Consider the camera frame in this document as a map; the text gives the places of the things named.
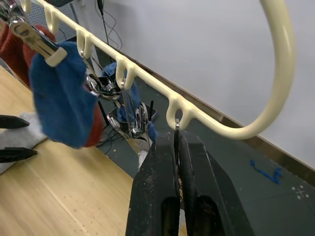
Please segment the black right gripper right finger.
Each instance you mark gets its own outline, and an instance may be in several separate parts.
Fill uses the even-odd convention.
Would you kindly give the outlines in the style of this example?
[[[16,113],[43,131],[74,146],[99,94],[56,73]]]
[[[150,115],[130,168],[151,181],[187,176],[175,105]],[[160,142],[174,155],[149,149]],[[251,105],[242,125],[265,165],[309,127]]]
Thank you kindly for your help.
[[[201,139],[179,134],[179,175],[189,236],[253,236],[229,175]]]

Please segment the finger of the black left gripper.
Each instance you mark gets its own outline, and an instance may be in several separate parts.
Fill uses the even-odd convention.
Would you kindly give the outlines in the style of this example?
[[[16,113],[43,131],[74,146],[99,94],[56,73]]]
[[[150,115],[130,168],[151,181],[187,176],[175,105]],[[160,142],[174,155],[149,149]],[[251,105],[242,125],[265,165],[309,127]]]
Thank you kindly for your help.
[[[0,163],[25,160],[38,154],[38,151],[24,147],[5,147],[0,150]]]
[[[0,129],[17,129],[29,126],[29,122],[9,115],[0,115]]]

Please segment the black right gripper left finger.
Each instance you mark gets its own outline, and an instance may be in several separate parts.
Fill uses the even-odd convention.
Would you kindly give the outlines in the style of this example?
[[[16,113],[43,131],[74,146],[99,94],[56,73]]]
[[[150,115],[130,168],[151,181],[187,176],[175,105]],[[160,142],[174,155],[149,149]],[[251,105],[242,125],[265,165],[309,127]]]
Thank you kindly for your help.
[[[180,193],[173,142],[157,137],[133,179],[126,223],[127,236],[176,236]]]

